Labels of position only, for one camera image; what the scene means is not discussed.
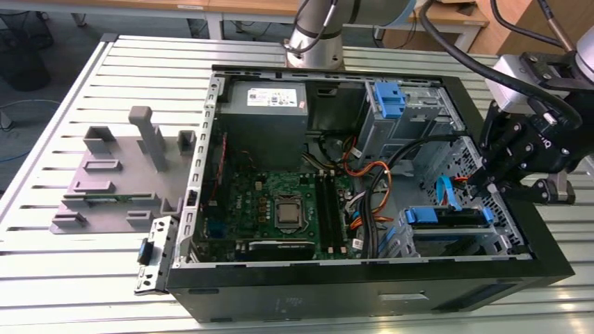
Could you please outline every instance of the black hose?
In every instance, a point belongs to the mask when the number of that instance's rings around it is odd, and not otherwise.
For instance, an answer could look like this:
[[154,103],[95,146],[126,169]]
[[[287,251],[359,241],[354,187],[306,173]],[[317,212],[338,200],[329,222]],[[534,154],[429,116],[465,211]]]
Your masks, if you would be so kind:
[[577,129],[582,125],[582,117],[580,113],[577,113],[576,109],[560,99],[557,96],[549,94],[540,87],[526,83],[522,80],[518,80],[514,77],[501,73],[500,71],[492,69],[489,66],[485,66],[473,57],[470,57],[458,47],[450,44],[444,36],[440,34],[440,31],[436,29],[436,26],[429,21],[428,18],[428,10],[434,4],[436,0],[429,0],[422,9],[421,9],[421,23],[425,27],[425,30],[436,39],[436,41],[445,48],[446,52],[452,57],[468,68],[472,69],[473,72],[478,73],[482,77],[489,80],[497,82],[498,84],[512,88],[518,93],[526,95],[528,97],[541,101],[546,106],[549,106],[560,115],[562,119],[560,120],[560,124],[569,129]]
[[530,38],[534,38],[536,40],[540,40],[541,42],[552,44],[556,47],[564,48],[564,45],[561,44],[561,42],[556,38],[552,38],[549,36],[541,35],[540,33],[536,33],[534,31],[530,31],[529,29],[520,28],[518,26],[514,26],[509,21],[506,21],[505,18],[501,16],[501,13],[500,13],[498,0],[492,0],[492,10],[493,10],[493,16],[496,16],[497,21],[508,29],[510,29],[512,31],[516,31],[517,33],[521,33],[525,36],[529,36]]
[[553,19],[556,15],[553,14],[553,11],[550,10],[548,0],[538,0],[538,4],[541,5],[542,12],[545,13],[545,17],[549,19]]

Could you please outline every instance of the robotic arm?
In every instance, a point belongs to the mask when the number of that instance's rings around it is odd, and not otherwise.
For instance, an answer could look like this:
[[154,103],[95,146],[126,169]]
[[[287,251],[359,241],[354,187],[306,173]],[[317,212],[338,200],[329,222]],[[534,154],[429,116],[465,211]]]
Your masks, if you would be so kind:
[[335,70],[343,66],[345,24],[385,26],[409,18],[416,0],[302,0],[291,39],[283,44],[289,66]]
[[[517,33],[562,47],[566,53],[505,55],[494,68],[476,61],[441,36],[428,19],[436,0],[426,1],[420,17],[425,30],[450,55],[486,77],[496,98],[480,138],[484,165],[468,181],[474,186],[472,195],[501,192],[544,204],[574,204],[568,173],[594,153],[594,27],[574,46],[548,1],[536,1],[556,38],[506,22],[497,0],[492,0],[496,19]],[[343,25],[397,24],[409,17],[416,4],[414,0],[303,0],[291,39],[283,44],[289,66],[341,68]],[[536,173],[549,176],[532,186],[522,185],[520,181]]]
[[[542,204],[574,204],[568,173],[594,153],[594,27],[576,48],[546,0],[538,0],[557,35],[552,44],[564,47],[566,53],[506,55],[493,71],[440,36],[426,17],[433,2],[424,6],[422,25],[454,58],[488,78],[496,98],[480,139],[484,165],[468,181],[474,186],[472,195],[498,191],[510,198]],[[492,4],[496,18],[504,21],[497,0]],[[502,23],[545,41],[544,36]],[[534,173],[549,176],[532,186],[522,185],[520,181]]]

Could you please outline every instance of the green circuit board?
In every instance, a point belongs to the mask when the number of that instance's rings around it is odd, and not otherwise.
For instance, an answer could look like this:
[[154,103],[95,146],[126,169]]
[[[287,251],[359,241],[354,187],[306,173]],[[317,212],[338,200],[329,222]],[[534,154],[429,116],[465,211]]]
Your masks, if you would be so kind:
[[[334,177],[339,207],[345,205],[345,194],[351,188],[346,176]],[[301,203],[302,228],[279,229],[275,225],[278,201],[289,199]],[[287,241],[311,241],[315,244],[315,260],[339,260],[350,258],[347,253],[329,253],[322,249],[318,220],[318,203],[314,173],[261,172],[234,173],[230,181],[229,201],[225,217],[209,219],[209,224],[218,224],[225,229],[226,240],[274,239]],[[341,223],[343,240],[346,226]],[[213,240],[217,257],[227,252],[226,246]]]

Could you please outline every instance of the expansion slot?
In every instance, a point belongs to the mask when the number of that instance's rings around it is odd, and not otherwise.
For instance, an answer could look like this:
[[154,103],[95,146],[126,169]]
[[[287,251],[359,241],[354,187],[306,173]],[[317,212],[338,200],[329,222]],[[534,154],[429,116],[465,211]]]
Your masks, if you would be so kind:
[[326,203],[326,184],[325,175],[315,177],[315,204],[318,207],[318,225],[319,225],[319,241],[321,249],[331,253],[333,243],[333,232],[331,232],[331,222],[327,212]]
[[341,210],[338,206],[338,192],[337,192],[337,185],[334,184],[334,177],[327,176],[325,178],[325,183],[326,183],[327,215],[331,224],[334,252],[346,253],[343,229],[339,216]]

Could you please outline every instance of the aluminum table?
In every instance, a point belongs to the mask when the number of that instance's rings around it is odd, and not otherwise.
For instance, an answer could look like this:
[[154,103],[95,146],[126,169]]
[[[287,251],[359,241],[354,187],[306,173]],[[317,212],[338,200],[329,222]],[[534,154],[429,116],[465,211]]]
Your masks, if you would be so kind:
[[[477,60],[496,63],[489,56]],[[444,53],[347,47],[345,61],[347,70],[458,76],[486,112],[484,79]],[[0,201],[0,333],[594,331],[594,181],[586,163],[570,176],[577,205],[540,207],[577,275],[472,313],[198,324],[173,296],[134,296],[145,234],[54,235],[47,229],[87,149],[87,128],[109,125],[115,136],[138,136],[129,110],[149,105],[163,135],[194,129],[215,63],[283,66],[283,50],[273,43],[135,36],[99,43]]]

